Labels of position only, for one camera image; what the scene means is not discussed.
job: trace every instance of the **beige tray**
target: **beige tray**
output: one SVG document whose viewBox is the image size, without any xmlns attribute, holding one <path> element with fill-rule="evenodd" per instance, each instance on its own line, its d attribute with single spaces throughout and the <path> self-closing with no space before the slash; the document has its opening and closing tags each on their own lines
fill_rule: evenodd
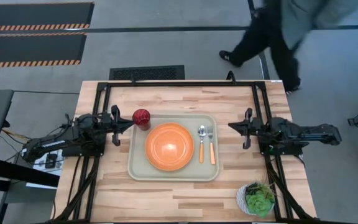
<svg viewBox="0 0 358 224">
<path fill-rule="evenodd" d="M 178 123 L 189 130 L 193 136 L 195 151 L 190 162 L 182 169 L 176 171 L 163 171 L 150 164 L 145 155 L 145 140 L 149 132 L 163 123 Z M 214 153 L 216 164 L 211 164 L 209 153 L 209 137 L 204 137 L 204 162 L 199 163 L 200 137 L 198 128 L 200 125 L 212 125 L 214 129 Z M 219 174 L 219 153 L 217 127 L 214 118 L 206 114 L 152 114 L 151 128 L 142 131 L 137 126 L 133 127 L 131 145 L 129 147 L 128 173 L 135 180 L 157 181 L 211 181 Z"/>
</svg>

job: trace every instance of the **red cup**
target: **red cup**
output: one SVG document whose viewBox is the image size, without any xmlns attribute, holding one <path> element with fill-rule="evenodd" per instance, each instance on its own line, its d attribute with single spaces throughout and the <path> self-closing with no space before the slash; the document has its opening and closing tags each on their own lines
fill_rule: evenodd
<svg viewBox="0 0 358 224">
<path fill-rule="evenodd" d="M 132 115 L 132 120 L 143 131 L 147 131 L 151 127 L 150 113 L 145 109 L 139 109 Z"/>
</svg>

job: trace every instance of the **orange handle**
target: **orange handle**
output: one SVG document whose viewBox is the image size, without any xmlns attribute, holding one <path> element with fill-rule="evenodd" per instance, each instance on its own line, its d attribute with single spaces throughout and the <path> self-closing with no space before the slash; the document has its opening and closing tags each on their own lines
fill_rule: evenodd
<svg viewBox="0 0 358 224">
<path fill-rule="evenodd" d="M 204 143 L 200 143 L 200 163 L 204 162 Z"/>
<path fill-rule="evenodd" d="M 209 144 L 209 150 L 211 151 L 211 164 L 215 165 L 215 152 L 214 152 L 214 144 L 210 143 Z"/>
</svg>

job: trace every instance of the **succulent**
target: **succulent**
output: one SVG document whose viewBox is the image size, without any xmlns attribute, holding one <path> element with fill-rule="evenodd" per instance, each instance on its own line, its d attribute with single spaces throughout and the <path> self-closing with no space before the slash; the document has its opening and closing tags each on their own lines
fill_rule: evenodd
<svg viewBox="0 0 358 224">
<path fill-rule="evenodd" d="M 274 194 L 267 185 L 254 183 L 246 190 L 246 203 L 250 213 L 263 218 L 274 205 Z"/>
</svg>

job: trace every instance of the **orange plate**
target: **orange plate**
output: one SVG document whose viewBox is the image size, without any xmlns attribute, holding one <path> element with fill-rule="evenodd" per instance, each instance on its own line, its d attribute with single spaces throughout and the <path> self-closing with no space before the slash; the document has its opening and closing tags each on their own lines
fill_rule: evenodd
<svg viewBox="0 0 358 224">
<path fill-rule="evenodd" d="M 179 124 L 161 124 L 147 136 L 145 153 L 156 168 L 165 171 L 178 170 L 193 157 L 193 138 L 189 131 Z"/>
</svg>

